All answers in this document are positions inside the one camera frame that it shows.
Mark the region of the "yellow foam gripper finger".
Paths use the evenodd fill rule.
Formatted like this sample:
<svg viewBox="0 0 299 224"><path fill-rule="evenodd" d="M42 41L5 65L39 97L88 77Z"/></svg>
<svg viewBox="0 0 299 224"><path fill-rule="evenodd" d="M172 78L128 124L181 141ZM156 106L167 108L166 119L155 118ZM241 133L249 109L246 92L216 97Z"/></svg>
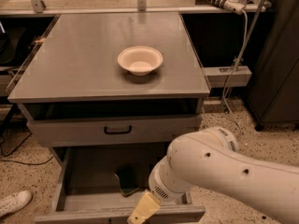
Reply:
<svg viewBox="0 0 299 224"><path fill-rule="evenodd" d="M145 190L133 212L127 218L128 224L145 224L161 208L161 199L149 190Z"/></svg>

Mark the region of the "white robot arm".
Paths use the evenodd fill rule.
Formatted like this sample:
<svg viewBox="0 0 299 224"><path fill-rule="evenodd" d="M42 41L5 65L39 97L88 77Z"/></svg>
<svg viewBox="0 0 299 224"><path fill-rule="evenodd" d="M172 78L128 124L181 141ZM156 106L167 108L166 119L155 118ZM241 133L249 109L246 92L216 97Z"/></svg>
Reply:
<svg viewBox="0 0 299 224"><path fill-rule="evenodd" d="M235 136L211 127L174 139L154 166L128 224L144 224L196 186L236 199L279 221L299 224L299 168L239 154Z"/></svg>

